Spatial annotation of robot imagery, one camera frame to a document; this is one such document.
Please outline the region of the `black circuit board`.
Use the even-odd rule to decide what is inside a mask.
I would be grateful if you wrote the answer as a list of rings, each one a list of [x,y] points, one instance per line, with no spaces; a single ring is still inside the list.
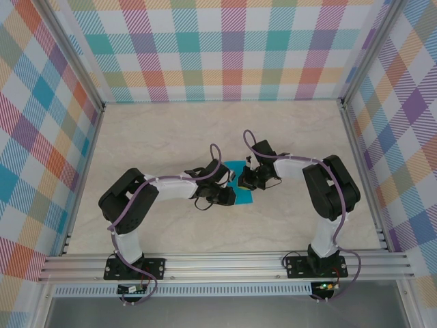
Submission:
[[[118,294],[126,294],[126,295],[140,295],[144,294],[147,290],[147,286],[141,286],[141,285],[121,285],[119,284],[117,286],[117,293]]]

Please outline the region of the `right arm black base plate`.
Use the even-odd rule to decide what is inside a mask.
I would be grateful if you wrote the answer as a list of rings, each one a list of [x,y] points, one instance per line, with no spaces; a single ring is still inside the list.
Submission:
[[[288,256],[285,268],[289,279],[345,278],[349,275],[345,258],[336,254],[321,260],[312,260],[308,256]]]

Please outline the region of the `wide aluminium mounting rail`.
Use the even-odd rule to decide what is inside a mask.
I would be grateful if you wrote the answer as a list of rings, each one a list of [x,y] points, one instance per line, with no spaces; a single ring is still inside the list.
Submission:
[[[286,281],[282,252],[229,252],[200,254],[151,254],[165,259],[164,282],[273,282]],[[41,283],[101,282],[106,254],[66,254],[49,257],[39,277]],[[350,281],[412,279],[414,272],[406,254],[384,249],[344,254]]]

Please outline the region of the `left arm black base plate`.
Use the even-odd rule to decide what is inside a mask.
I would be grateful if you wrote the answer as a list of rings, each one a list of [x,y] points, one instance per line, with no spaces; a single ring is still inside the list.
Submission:
[[[162,280],[165,272],[164,258],[140,258],[132,264],[134,267],[141,269],[153,275],[157,280]],[[107,259],[103,280],[140,280],[142,273],[126,266],[118,257],[111,256]]]

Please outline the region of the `grey metal panel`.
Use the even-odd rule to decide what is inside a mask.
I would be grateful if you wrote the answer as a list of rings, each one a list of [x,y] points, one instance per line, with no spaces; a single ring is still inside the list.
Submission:
[[[397,305],[360,309],[293,297],[168,297],[128,307],[113,298],[58,298],[44,328],[410,328]]]

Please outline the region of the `aluminium frame post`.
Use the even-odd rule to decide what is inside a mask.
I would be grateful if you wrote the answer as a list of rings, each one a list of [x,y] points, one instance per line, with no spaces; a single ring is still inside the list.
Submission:
[[[100,97],[98,90],[95,88],[91,78],[89,77],[84,65],[82,64],[78,53],[74,49],[67,33],[64,31],[61,23],[59,22],[55,12],[53,11],[48,0],[31,0],[36,10],[42,17],[42,20],[47,24],[55,41],[58,43],[58,47],[64,54],[67,62],[71,65],[78,80],[81,82],[87,95],[95,106],[99,109],[99,112],[104,112],[105,103]]]
[[[380,53],[386,39],[388,38],[391,30],[397,22],[399,15],[405,8],[408,0],[392,0],[385,16],[382,18],[380,26],[376,29],[373,39],[369,43],[369,49],[365,53],[365,56],[358,66],[356,73],[352,77],[352,80],[346,90],[345,95],[340,98],[341,108],[345,111],[348,108],[352,98],[357,93],[361,86],[365,75],[368,73],[373,61]]]

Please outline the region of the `aluminium table side rail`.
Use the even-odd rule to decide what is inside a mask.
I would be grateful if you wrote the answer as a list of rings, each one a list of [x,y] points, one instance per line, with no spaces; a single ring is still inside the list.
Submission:
[[[390,236],[386,235],[386,226],[382,219],[382,214],[380,211],[380,207],[378,205],[375,193],[371,187],[371,181],[369,179],[369,174],[367,172],[367,166],[365,162],[365,158],[361,153],[358,144],[358,137],[356,136],[356,132],[352,125],[352,121],[350,119],[349,113],[346,109],[346,106],[342,102],[342,99],[337,99],[337,105],[339,108],[339,113],[346,130],[346,135],[348,137],[349,144],[352,149],[352,153],[354,156],[354,160],[358,169],[358,174],[361,179],[361,183],[363,186],[363,191],[367,200],[367,205],[369,206],[371,217],[373,219],[376,233],[380,240],[381,248],[386,251],[392,251],[392,242],[390,240]]]
[[[67,240],[71,237],[73,229],[74,229],[74,225],[76,223],[76,218],[77,218],[77,215],[79,212],[81,199],[83,196],[83,192],[85,190],[85,185],[86,185],[89,169],[91,167],[91,162],[92,162],[92,158],[94,155],[94,150],[96,148],[96,144],[98,141],[98,137],[99,137],[100,129],[101,129],[102,122],[104,119],[104,114],[105,114],[106,108],[107,108],[107,104],[104,102],[102,104],[102,109],[100,110],[100,113],[98,114],[98,120],[96,122],[96,129],[94,131],[94,135],[91,139],[91,143],[90,143],[90,146],[89,146],[89,149],[87,152],[87,157],[86,157],[86,162],[85,162],[83,174],[79,179],[78,190],[76,192],[76,197],[74,199],[72,212],[69,214],[68,219],[66,221],[66,225],[64,226],[64,230],[61,234],[61,242],[60,242],[60,244],[57,248],[57,251],[55,253],[56,256],[64,255],[64,252],[65,252],[66,248],[68,247]]]

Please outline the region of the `blue paper sheet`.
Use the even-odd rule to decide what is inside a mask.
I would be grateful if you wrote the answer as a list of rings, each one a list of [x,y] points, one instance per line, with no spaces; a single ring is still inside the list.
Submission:
[[[238,187],[238,178],[243,172],[243,168],[246,165],[245,161],[225,161],[225,165],[235,173],[234,179],[228,183],[228,186],[232,187],[236,194],[235,205],[252,204],[253,197],[252,191],[248,189],[241,189]]]

